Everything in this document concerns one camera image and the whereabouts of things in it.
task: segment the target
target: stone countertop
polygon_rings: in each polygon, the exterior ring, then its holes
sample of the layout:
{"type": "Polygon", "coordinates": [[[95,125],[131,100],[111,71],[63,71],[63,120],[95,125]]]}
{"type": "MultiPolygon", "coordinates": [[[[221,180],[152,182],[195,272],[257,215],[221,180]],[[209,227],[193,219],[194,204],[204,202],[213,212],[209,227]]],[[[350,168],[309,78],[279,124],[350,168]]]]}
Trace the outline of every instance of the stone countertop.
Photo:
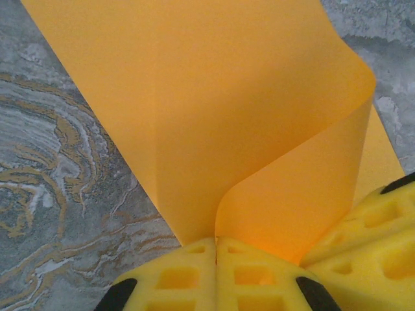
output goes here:
{"type": "MultiPolygon", "coordinates": [[[[323,0],[415,170],[415,3],[323,0]]],[[[179,246],[18,0],[0,0],[0,310],[93,310],[179,246]]]]}

